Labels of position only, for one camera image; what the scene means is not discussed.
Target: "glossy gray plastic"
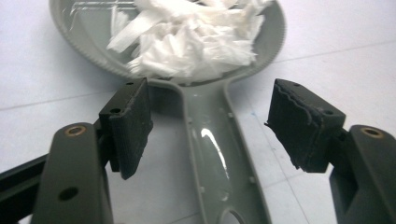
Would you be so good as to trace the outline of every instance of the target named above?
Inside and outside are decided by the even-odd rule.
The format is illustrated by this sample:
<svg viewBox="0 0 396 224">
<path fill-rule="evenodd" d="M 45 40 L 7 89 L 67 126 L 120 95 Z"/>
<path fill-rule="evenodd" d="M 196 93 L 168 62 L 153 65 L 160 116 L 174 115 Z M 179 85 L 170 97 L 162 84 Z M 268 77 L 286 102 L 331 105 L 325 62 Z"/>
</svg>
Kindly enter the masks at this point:
<svg viewBox="0 0 396 224">
<path fill-rule="evenodd" d="M 106 50 L 110 38 L 110 10 L 107 1 L 96 9 L 76 7 L 76 1 L 51 0 L 52 17 L 65 39 L 96 65 L 126 76 L 129 54 Z M 136 11 L 127 10 L 131 17 Z M 283 43 L 285 22 L 277 2 L 264 10 L 265 23 L 256 39 L 257 62 L 207 82 L 177 85 L 151 79 L 149 84 L 178 91 L 184 101 L 184 116 L 191 147 L 202 220 L 221 223 L 231 212 L 240 223 L 270 223 L 259 180 L 253 170 L 246 144 L 230 106 L 227 88 L 239 78 L 261 71 L 277 55 Z"/>
</svg>

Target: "white tissue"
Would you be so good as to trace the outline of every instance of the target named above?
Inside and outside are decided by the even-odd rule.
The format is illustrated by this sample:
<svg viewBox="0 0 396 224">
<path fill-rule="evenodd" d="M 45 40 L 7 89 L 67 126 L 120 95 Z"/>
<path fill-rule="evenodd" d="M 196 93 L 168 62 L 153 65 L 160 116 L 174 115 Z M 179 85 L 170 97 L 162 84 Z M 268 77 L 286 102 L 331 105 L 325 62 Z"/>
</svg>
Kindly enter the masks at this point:
<svg viewBox="0 0 396 224">
<path fill-rule="evenodd" d="M 130 77 L 182 83 L 219 78 L 254 62 L 253 43 L 264 22 L 259 14 L 271 0 L 200 2 L 205 6 L 188 0 L 135 0 L 141 13 L 126 26 L 128 18 L 115 9 L 107 48 L 123 52 L 138 42 L 134 59 L 126 64 Z"/>
</svg>

